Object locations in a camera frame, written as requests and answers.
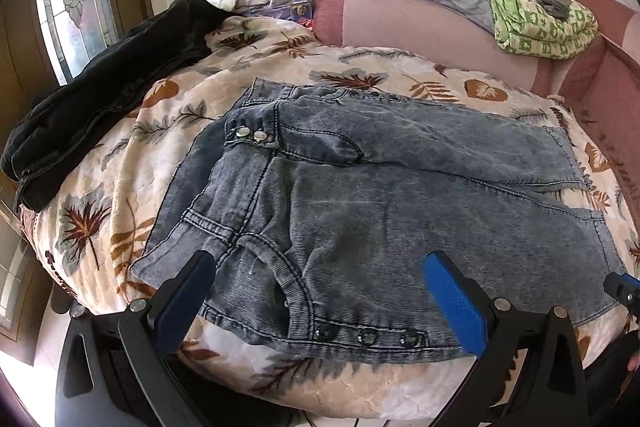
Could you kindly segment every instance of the leaf pattern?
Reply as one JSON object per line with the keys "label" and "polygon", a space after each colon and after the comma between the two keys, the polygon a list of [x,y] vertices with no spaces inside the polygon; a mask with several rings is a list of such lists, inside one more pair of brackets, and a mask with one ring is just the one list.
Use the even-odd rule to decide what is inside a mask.
{"label": "leaf pattern", "polygon": [[580,331],[578,328],[574,328],[575,340],[578,341],[578,352],[580,353],[580,360],[584,360],[587,356],[587,351],[591,345],[591,337],[586,336],[580,338]]}
{"label": "leaf pattern", "polygon": [[614,195],[614,199],[616,200],[616,206],[618,208],[618,211],[620,214],[622,214],[622,188],[620,188],[620,185],[616,185],[616,192]]}
{"label": "leaf pattern", "polygon": [[214,74],[220,73],[222,71],[220,68],[211,65],[205,65],[201,62],[196,62],[192,67],[192,71],[196,71],[196,73],[203,74],[204,76],[212,76]]}
{"label": "leaf pattern", "polygon": [[529,98],[533,98],[533,93],[530,91],[527,91],[526,89],[522,89],[521,87],[511,87],[511,90],[517,91],[520,94],[524,94],[526,96],[528,96]]}
{"label": "leaf pattern", "polygon": [[565,111],[567,111],[569,115],[571,115],[572,118],[575,118],[574,110],[565,103],[564,96],[556,94],[553,96],[548,96],[547,98],[562,107]]}
{"label": "leaf pattern", "polygon": [[257,48],[254,44],[261,41],[267,36],[267,32],[249,32],[244,31],[242,33],[231,35],[226,39],[222,39],[216,44],[216,55],[220,57],[226,57],[228,54],[239,51],[243,48],[251,47],[254,50]]}
{"label": "leaf pattern", "polygon": [[80,198],[68,194],[61,208],[58,248],[63,253],[62,267],[66,276],[70,277],[78,270],[87,247],[99,270],[100,262],[92,238],[111,214],[111,200],[104,197],[103,186]]}
{"label": "leaf pattern", "polygon": [[129,214],[131,215],[133,227],[131,230],[127,230],[126,232],[118,232],[111,235],[111,260],[117,261],[125,253],[129,252],[129,258],[126,260],[127,266],[129,266],[129,263],[140,256],[140,254],[135,255],[135,253],[137,251],[142,253],[144,250],[144,248],[134,250],[134,244],[146,242],[156,220],[154,217],[150,217],[149,219],[145,219],[141,223],[136,224],[136,214],[133,211],[133,207],[131,206],[131,203],[129,203],[129,200],[126,200],[126,203],[127,208],[129,209]]}
{"label": "leaf pattern", "polygon": [[537,107],[514,107],[509,116],[514,120],[528,121],[535,125],[540,125],[549,118],[544,109]]}
{"label": "leaf pattern", "polygon": [[294,384],[340,377],[340,374],[351,365],[353,372],[359,369],[357,363],[340,362],[327,359],[292,359],[286,355],[273,355],[270,365],[257,376],[258,382],[251,388],[256,394],[278,397],[286,393]]}
{"label": "leaf pattern", "polygon": [[435,102],[459,102],[451,91],[444,87],[440,82],[436,80],[416,80],[414,77],[408,74],[402,74],[402,76],[414,82],[414,85],[409,88],[412,98],[420,98],[421,100],[434,100]]}
{"label": "leaf pattern", "polygon": [[154,107],[162,100],[173,98],[179,91],[180,88],[175,82],[168,79],[160,80],[146,94],[145,99],[142,101],[142,107]]}
{"label": "leaf pattern", "polygon": [[560,127],[564,131],[564,135],[566,136],[566,139],[569,140],[569,144],[571,145],[571,147],[575,147],[574,142],[571,140],[571,135],[569,134],[569,122],[564,117],[564,114],[562,113],[562,111],[559,110],[557,107],[550,107],[549,109],[556,117],[556,120],[558,120],[558,123],[560,124]]}
{"label": "leaf pattern", "polygon": [[180,109],[178,115],[174,118],[169,118],[169,115],[164,115],[162,120],[138,122],[133,127],[131,136],[134,139],[142,141],[150,140],[151,142],[158,142],[158,140],[161,140],[173,127],[189,127],[200,120],[213,121],[213,118],[206,116],[206,110],[207,105],[204,100],[196,107],[188,103]]}
{"label": "leaf pattern", "polygon": [[251,62],[252,62],[251,57],[250,58],[240,57],[238,58],[238,61],[229,68],[229,71],[245,70],[246,68],[251,66]]}
{"label": "leaf pattern", "polygon": [[636,260],[636,263],[640,263],[640,244],[638,242],[629,245],[629,253]]}
{"label": "leaf pattern", "polygon": [[587,142],[584,146],[584,152],[589,157],[589,166],[593,172],[603,172],[611,168],[609,161],[590,143]]}
{"label": "leaf pattern", "polygon": [[386,80],[386,73],[366,73],[358,68],[347,70],[342,73],[333,71],[311,71],[309,79],[316,82],[330,82],[332,87],[345,87],[346,89],[357,89],[366,91],[369,89],[380,90],[377,84]]}
{"label": "leaf pattern", "polygon": [[398,57],[420,57],[420,55],[416,55],[412,52],[406,52],[404,50],[376,50],[376,49],[360,49],[356,52],[347,53],[342,57],[338,58],[338,62],[342,62],[343,64],[349,64],[352,58],[360,58],[366,57],[367,55],[375,55],[376,57],[381,58],[398,58]]}
{"label": "leaf pattern", "polygon": [[596,190],[592,188],[591,190],[589,190],[589,192],[587,192],[587,199],[589,200],[593,208],[601,212],[605,212],[607,208],[611,206],[611,204],[609,203],[609,195],[602,190]]}
{"label": "leaf pattern", "polygon": [[126,295],[127,289],[134,289],[146,296],[152,296],[155,290],[151,286],[143,285],[141,282],[130,281],[127,279],[128,269],[131,263],[135,261],[145,250],[144,245],[134,249],[135,244],[146,243],[151,234],[152,226],[156,222],[155,218],[150,217],[139,224],[136,224],[136,214],[133,211],[129,200],[126,200],[127,208],[131,215],[133,227],[126,232],[117,232],[111,235],[111,260],[117,261],[128,253],[126,257],[114,265],[113,271],[116,277],[124,274],[125,280],[118,286],[117,293]]}
{"label": "leaf pattern", "polygon": [[53,273],[53,276],[56,279],[58,285],[70,296],[74,299],[78,299],[78,294],[75,292],[71,286],[69,286],[62,277],[60,277],[60,273],[56,269],[55,259],[53,259],[53,254],[49,250],[45,250],[44,258],[47,260],[47,264],[49,265],[49,269]]}
{"label": "leaf pattern", "polygon": [[289,56],[292,58],[305,58],[312,57],[314,55],[319,55],[318,53],[312,53],[307,51],[303,46],[305,44],[309,44],[309,42],[316,42],[316,40],[310,35],[298,35],[296,37],[287,37],[284,32],[281,32],[284,35],[284,38],[287,40],[279,41],[275,44],[271,45],[264,52],[266,55],[274,55],[277,53],[288,52]]}
{"label": "leaf pattern", "polygon": [[220,356],[219,353],[216,353],[212,349],[206,349],[204,347],[201,347],[199,349],[192,349],[197,345],[198,341],[186,340],[182,344],[180,344],[180,350],[184,353],[185,357],[190,360],[195,360],[196,362],[204,362],[205,360],[215,359],[216,357]]}
{"label": "leaf pattern", "polygon": [[442,64],[434,64],[433,69],[436,70],[442,76],[444,76],[444,78],[447,78],[447,75],[444,74],[444,72],[447,71],[449,68],[443,66]]}
{"label": "leaf pattern", "polygon": [[129,144],[129,138],[123,138],[119,140],[113,148],[102,157],[100,162],[100,169],[104,171],[112,158],[116,157],[120,151],[122,151]]}
{"label": "leaf pattern", "polygon": [[[127,290],[129,290],[129,289],[135,290],[136,291],[136,296],[134,296],[133,298],[128,298]],[[130,281],[130,280],[125,279],[118,286],[118,289],[116,290],[116,293],[119,293],[121,295],[126,296],[127,303],[131,304],[131,301],[135,300],[136,298],[138,298],[138,295],[142,295],[145,298],[153,297],[155,295],[155,293],[156,293],[156,289],[152,288],[151,286],[149,286],[148,284],[145,284],[143,282]]]}
{"label": "leaf pattern", "polygon": [[[589,129],[590,136],[600,145],[600,149],[608,152],[609,164],[616,174],[620,187],[623,189],[623,194],[626,203],[629,205],[629,209],[636,214],[640,214],[640,186],[636,183],[635,177],[631,175],[626,164],[616,158],[616,148],[609,144],[607,135],[602,132],[597,120],[591,118],[588,110],[581,110],[580,123]],[[634,223],[637,227],[638,218],[636,216],[634,216]]]}
{"label": "leaf pattern", "polygon": [[506,91],[499,87],[490,86],[482,80],[472,78],[465,82],[466,94],[471,98],[489,100],[490,102],[504,102],[509,98]]}

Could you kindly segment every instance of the light blue jeans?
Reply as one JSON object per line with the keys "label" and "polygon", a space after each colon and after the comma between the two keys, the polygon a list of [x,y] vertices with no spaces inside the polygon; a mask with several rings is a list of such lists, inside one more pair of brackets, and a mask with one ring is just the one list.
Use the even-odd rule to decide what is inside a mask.
{"label": "light blue jeans", "polygon": [[178,169],[146,255],[158,287],[196,250],[217,261],[204,316],[250,344],[364,363],[464,354],[422,281],[444,250],[491,297],[614,302],[602,213],[543,192],[589,187],[561,130],[454,104],[256,80]]}

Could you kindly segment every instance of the pink pillow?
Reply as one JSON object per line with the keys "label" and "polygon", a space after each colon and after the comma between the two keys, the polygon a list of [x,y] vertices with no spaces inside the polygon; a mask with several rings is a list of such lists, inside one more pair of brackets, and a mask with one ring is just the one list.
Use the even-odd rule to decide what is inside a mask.
{"label": "pink pillow", "polygon": [[550,93],[551,60],[505,52],[491,33],[427,0],[315,0],[314,31],[324,44],[400,48],[540,96]]}

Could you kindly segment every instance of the floor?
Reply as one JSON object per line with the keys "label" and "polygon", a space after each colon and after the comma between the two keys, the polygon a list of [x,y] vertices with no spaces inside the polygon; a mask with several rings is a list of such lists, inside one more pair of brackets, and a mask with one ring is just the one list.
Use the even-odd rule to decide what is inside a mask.
{"label": "floor", "polygon": [[[55,427],[56,377],[69,316],[58,315],[47,306],[33,367],[0,351],[0,368],[40,427]],[[431,420],[385,421],[320,418],[308,415],[301,427],[427,427]]]}
{"label": "floor", "polygon": [[2,371],[40,427],[54,427],[58,363],[69,320],[69,315],[58,315],[47,306],[33,367],[0,351]]}

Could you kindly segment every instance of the black clothing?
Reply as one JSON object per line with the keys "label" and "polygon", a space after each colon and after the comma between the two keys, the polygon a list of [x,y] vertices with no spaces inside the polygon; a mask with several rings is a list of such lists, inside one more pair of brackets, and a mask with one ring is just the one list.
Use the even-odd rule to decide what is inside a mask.
{"label": "black clothing", "polygon": [[231,13],[205,0],[175,0],[94,57],[76,79],[38,103],[15,126],[0,168],[18,183],[15,206],[36,212],[149,87],[210,55],[205,36]]}

